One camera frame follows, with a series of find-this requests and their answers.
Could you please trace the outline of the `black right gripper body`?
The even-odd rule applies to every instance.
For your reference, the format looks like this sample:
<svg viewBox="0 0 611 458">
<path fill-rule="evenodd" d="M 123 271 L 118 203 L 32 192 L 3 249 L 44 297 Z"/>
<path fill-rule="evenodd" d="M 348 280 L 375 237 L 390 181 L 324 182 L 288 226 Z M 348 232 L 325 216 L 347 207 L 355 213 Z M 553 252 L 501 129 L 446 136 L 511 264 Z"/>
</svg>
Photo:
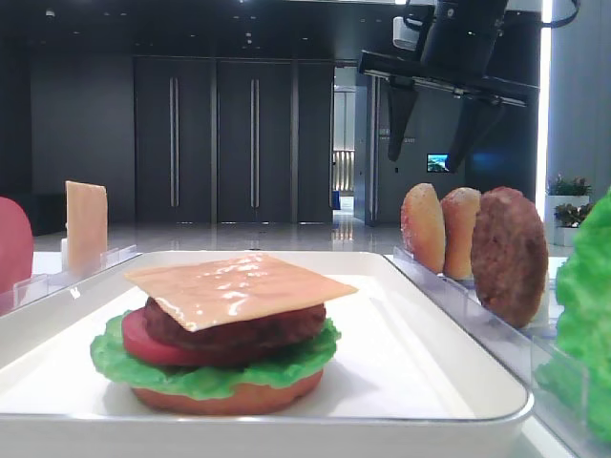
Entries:
<svg viewBox="0 0 611 458">
<path fill-rule="evenodd" d="M 487 75 L 495 42 L 507 25 L 506 1 L 437 1 L 422 52 L 405 57 L 362 51 L 358 72 L 391 81 L 412 79 L 453 94 L 500 98 L 524 106 L 538 87 Z"/>
</svg>

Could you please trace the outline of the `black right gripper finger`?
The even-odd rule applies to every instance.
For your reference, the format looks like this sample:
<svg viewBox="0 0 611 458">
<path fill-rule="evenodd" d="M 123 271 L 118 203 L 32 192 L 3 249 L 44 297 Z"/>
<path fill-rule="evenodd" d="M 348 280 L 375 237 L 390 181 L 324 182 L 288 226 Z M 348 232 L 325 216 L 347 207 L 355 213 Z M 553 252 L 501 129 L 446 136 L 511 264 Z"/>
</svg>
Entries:
<svg viewBox="0 0 611 458">
<path fill-rule="evenodd" d="M 462 103 L 446 168 L 456 171 L 465 157 L 489 133 L 504 115 L 500 98 L 466 98 Z"/>
<path fill-rule="evenodd" d="M 396 161 L 401 154 L 407 125 L 417 101 L 417 91 L 412 79 L 390 81 L 388 91 L 390 137 L 388 158 Z"/>
</svg>

